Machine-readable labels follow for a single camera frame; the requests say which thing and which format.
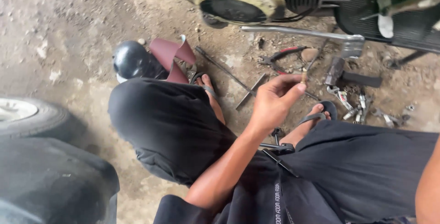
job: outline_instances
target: pliers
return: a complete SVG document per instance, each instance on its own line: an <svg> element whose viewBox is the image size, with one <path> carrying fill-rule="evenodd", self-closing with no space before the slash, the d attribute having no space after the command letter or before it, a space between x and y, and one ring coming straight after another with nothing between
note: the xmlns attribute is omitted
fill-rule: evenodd
<svg viewBox="0 0 440 224"><path fill-rule="evenodd" d="M276 52L271 57L260 56L260 58L262 58L263 61L261 61L259 63L260 64L264 64L264 65L270 65L272 67L272 69L275 70L279 74L287 74L283 69L278 67L275 62L277 60L285 57L288 54L292 54L292 53L295 53L295 52L300 52L300 51L302 51L305 48L306 48L305 46L292 47L292 48L283 49L280 52Z"/></svg>

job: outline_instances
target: hammer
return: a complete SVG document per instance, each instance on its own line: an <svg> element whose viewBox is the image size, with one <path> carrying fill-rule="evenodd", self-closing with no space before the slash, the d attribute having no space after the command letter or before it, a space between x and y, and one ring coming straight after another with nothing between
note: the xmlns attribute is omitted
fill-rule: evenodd
<svg viewBox="0 0 440 224"><path fill-rule="evenodd" d="M362 86L371 86L379 88L382 85L382 77L371 77L350 73L344 70L345 60L340 57L333 57L330 67L327 70L324 84L335 86L336 82L341 79Z"/></svg>

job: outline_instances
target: person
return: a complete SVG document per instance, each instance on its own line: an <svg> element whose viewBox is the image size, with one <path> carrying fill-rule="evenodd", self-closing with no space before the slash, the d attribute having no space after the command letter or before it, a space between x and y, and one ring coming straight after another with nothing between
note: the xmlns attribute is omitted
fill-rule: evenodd
<svg viewBox="0 0 440 224"><path fill-rule="evenodd" d="M195 85L138 78L116 86L109 114L119 136L152 174L189 187L184 199L162 198L154 223L360 224L415 215L419 224L437 223L437 133L330 120L316 104L309 115L323 112L324 120L280 141L295 147L279 158L298 177L258 150L305 92L299 82L300 75L280 75L260 86L238 137L208 75Z"/></svg>

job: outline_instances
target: tire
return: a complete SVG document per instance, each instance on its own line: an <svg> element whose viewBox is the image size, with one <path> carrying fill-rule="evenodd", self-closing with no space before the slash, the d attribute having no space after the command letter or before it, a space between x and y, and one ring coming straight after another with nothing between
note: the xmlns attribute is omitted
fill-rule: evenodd
<svg viewBox="0 0 440 224"><path fill-rule="evenodd" d="M80 122L61 106L35 98L3 97L3 99L30 103L36 106L38 111L20 120L0 120L0 139L51 137L68 142L78 132L81 133Z"/></svg>

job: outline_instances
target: black pants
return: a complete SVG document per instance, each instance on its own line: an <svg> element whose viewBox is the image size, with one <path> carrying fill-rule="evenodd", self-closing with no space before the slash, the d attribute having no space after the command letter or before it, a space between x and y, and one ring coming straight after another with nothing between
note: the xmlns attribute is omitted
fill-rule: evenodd
<svg viewBox="0 0 440 224"><path fill-rule="evenodd" d="M195 85L129 80L111 93L109 114L147 170L187 186L236 139ZM415 191L437 138L324 120L282 159L327 192L347 220L362 223L415 215Z"/></svg>

